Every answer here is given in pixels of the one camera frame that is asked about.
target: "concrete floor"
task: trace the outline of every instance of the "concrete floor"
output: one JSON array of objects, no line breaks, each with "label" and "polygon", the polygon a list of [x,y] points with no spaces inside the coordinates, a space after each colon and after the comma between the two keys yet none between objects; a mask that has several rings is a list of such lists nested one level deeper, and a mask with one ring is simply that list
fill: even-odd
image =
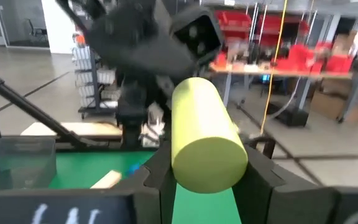
[{"label": "concrete floor", "polygon": [[[0,77],[56,120],[81,121],[71,56],[0,47]],[[247,95],[244,109],[256,122],[265,101],[258,91]],[[255,122],[233,104],[227,110],[243,132],[259,133]],[[34,118],[0,97],[4,135],[20,134],[33,122]],[[288,129],[271,120],[265,131],[279,143],[274,153],[278,165],[317,184],[358,186],[358,124],[338,125],[312,112],[305,129]]]}]

